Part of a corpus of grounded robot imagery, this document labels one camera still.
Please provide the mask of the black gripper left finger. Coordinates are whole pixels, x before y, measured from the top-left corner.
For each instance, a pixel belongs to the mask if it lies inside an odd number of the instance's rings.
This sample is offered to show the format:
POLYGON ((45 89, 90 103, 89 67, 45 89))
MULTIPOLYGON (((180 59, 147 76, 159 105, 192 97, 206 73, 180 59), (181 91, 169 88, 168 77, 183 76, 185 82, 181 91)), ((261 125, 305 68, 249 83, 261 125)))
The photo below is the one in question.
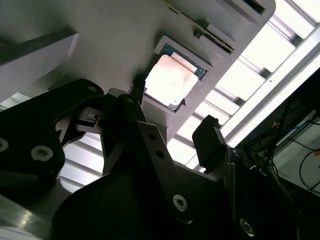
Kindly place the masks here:
POLYGON ((1 192, 36 197, 46 191, 65 164, 63 147, 85 133, 101 137, 104 176, 132 170, 149 174, 166 212, 183 223, 192 221, 176 165, 135 94, 105 94, 87 79, 1 112, 1 192))

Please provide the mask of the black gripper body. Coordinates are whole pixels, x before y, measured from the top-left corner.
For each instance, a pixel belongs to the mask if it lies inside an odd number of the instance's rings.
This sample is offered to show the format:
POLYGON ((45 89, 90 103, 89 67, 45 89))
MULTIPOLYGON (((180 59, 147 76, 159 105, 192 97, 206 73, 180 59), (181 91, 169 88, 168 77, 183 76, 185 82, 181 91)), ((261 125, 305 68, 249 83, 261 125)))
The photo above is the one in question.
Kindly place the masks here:
POLYGON ((238 240, 224 187, 178 165, 191 222, 167 213, 148 173, 114 172, 70 195, 52 220, 53 240, 238 240))

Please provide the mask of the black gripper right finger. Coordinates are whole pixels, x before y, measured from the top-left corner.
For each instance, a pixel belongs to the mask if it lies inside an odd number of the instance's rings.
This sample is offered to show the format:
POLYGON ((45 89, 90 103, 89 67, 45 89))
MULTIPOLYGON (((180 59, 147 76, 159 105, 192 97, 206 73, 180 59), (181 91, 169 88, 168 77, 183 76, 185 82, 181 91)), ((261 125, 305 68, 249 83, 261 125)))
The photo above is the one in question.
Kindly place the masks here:
POLYGON ((205 117, 193 132, 192 141, 204 173, 227 192, 228 213, 240 239, 257 240, 250 172, 237 150, 226 144, 218 119, 205 117))

